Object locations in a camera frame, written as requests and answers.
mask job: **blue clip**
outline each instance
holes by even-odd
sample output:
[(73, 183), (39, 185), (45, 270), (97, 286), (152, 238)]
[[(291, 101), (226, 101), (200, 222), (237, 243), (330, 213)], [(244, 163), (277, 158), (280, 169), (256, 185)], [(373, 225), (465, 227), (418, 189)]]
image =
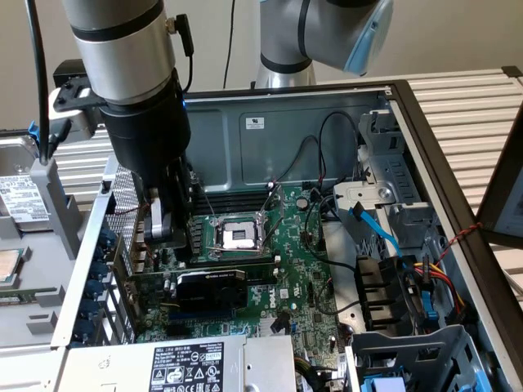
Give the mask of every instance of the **blue clip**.
[(492, 387), (490, 386), (489, 379), (483, 370), (476, 372), (476, 384), (470, 386), (466, 384), (459, 389), (459, 392), (491, 392)]
[(40, 143), (40, 128), (38, 128), (34, 121), (31, 122), (31, 125), (29, 125), (29, 128), (27, 128), (27, 132), (34, 137), (37, 143)]
[(438, 312), (436, 312), (434, 310), (434, 308), (432, 307), (430, 292), (422, 291), (422, 303), (423, 303), (423, 310), (425, 310), (425, 313), (427, 314), (427, 318), (431, 321), (437, 321), (440, 316), (438, 315)]

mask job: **white sticker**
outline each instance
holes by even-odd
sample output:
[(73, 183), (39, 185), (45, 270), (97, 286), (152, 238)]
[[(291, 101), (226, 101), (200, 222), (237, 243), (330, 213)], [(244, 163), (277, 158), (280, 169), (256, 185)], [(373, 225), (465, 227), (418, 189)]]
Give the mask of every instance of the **white sticker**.
[(29, 176), (0, 177), (0, 197), (16, 223), (49, 220), (38, 188)]
[(221, 352), (206, 353), (205, 354), (205, 360), (206, 361), (220, 361), (221, 360)]
[(247, 129), (263, 129), (265, 128), (265, 119), (263, 117), (246, 118), (245, 127)]

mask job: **sticker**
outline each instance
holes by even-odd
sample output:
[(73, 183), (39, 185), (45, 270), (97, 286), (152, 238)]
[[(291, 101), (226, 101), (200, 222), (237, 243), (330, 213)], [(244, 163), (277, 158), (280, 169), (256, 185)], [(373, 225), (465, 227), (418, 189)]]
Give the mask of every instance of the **sticker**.
[(247, 129), (263, 129), (265, 128), (265, 119), (263, 117), (246, 118), (245, 127)]
[(0, 177), (0, 198), (16, 223), (49, 220), (38, 188), (29, 176)]
[(223, 343), (174, 345), (154, 349), (150, 392), (223, 390)]

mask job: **connector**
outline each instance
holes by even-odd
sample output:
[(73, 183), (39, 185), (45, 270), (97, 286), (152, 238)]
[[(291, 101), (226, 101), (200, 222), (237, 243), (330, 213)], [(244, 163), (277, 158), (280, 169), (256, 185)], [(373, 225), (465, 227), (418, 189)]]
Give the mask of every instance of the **connector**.
[(434, 290), (434, 283), (432, 283), (431, 280), (431, 266), (429, 265), (429, 257), (428, 255), (425, 255), (422, 259), (422, 282), (420, 283), (419, 287), (421, 288), (422, 292), (429, 292), (432, 293)]
[(361, 214), (363, 214), (364, 212), (365, 209), (363, 207), (363, 204), (361, 204), (360, 202), (357, 202), (356, 205), (349, 210), (349, 214), (353, 215), (359, 222), (363, 220)]
[(270, 330), (272, 333), (278, 333), (282, 329), (285, 330), (285, 335), (288, 335), (291, 331), (290, 323), (291, 315), (287, 312), (281, 312), (276, 320), (271, 324)]

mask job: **warning label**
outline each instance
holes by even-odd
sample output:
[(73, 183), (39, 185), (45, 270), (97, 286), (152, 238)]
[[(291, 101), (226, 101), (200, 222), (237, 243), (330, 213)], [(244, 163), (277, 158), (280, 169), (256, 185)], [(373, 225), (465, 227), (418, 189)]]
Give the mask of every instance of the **warning label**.
[(16, 223), (49, 220), (38, 188), (29, 176), (0, 177), (0, 198)]
[(154, 349), (149, 391), (223, 391), (223, 343)]

